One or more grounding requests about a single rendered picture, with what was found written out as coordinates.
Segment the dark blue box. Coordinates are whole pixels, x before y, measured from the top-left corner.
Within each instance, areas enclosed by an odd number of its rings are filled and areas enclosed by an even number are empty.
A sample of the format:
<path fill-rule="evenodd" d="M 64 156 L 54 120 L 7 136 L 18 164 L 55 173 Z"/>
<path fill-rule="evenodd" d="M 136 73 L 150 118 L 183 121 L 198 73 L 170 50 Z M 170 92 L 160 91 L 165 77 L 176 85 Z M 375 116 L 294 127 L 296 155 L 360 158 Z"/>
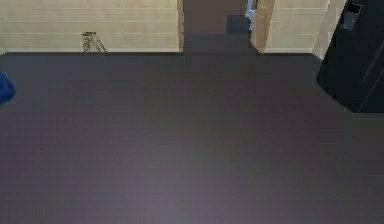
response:
<path fill-rule="evenodd" d="M 245 15 L 228 15 L 226 21 L 227 34 L 248 34 L 251 20 Z"/>

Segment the beige room door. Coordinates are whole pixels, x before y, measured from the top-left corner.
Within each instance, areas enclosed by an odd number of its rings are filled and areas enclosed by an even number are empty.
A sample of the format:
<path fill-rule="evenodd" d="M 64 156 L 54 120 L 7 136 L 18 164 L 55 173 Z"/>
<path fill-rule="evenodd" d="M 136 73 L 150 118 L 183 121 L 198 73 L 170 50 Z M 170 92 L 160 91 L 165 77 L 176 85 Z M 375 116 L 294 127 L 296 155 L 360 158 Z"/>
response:
<path fill-rule="evenodd" d="M 266 48 L 275 0 L 254 0 L 251 43 L 259 53 Z"/>

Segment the black fridge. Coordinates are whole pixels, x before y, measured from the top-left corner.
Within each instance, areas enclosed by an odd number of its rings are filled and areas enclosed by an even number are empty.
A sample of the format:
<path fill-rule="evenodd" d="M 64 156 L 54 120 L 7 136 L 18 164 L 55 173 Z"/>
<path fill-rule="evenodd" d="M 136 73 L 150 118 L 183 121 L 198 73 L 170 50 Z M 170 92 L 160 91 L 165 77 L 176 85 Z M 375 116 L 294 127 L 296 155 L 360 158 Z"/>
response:
<path fill-rule="evenodd" d="M 353 113 L 384 113 L 384 0 L 347 0 L 316 81 Z"/>

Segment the blue round object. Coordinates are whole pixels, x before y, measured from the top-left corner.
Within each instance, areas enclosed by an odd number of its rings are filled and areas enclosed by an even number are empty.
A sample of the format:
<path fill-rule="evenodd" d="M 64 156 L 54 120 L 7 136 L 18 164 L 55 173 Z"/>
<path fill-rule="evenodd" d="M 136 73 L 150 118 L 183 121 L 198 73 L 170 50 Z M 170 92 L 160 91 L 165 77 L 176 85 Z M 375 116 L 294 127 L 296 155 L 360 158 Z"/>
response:
<path fill-rule="evenodd" d="M 0 72 L 0 105 L 9 102 L 16 95 L 14 84 L 6 76 Z"/>

